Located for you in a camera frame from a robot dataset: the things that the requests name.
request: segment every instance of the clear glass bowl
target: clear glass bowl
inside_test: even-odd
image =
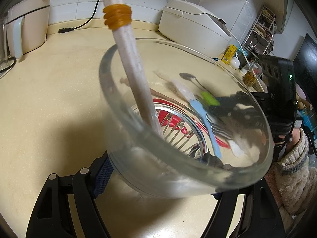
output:
[[[99,79],[107,151],[123,180],[139,192],[181,198],[238,189],[262,178],[271,165],[273,139],[265,115],[240,81],[212,59],[171,41],[140,38],[137,47],[166,140],[142,122],[112,46],[101,60]],[[180,73],[193,74],[205,89]],[[202,117],[166,78],[185,84],[204,105],[221,160],[213,156]]]

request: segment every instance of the orange rubber band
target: orange rubber band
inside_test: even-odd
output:
[[[105,13],[105,25],[109,29],[116,30],[122,26],[131,24],[131,7],[126,4],[112,4],[103,9]]]

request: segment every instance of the knit sweater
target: knit sweater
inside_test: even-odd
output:
[[[317,168],[308,165],[308,138],[303,129],[300,131],[299,142],[265,176],[286,232],[294,222],[292,216],[304,212],[317,192]]]

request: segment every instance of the beige countertop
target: beige countertop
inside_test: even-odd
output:
[[[134,31],[136,37],[163,38],[154,31]],[[0,212],[18,237],[25,237],[49,174],[74,174],[106,150],[98,69],[113,44],[107,28],[52,34],[0,80]],[[211,195],[149,198],[116,174],[96,200],[113,238],[198,238],[216,203]],[[242,203],[240,196],[231,231]],[[72,197],[70,205],[74,213]],[[83,237],[78,216],[72,215],[77,236]]]

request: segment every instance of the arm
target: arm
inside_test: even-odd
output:
[[[295,135],[286,147],[289,153],[275,165],[276,186],[290,215],[303,212],[317,191],[317,168],[308,167],[308,139],[302,129],[298,136],[299,141]]]

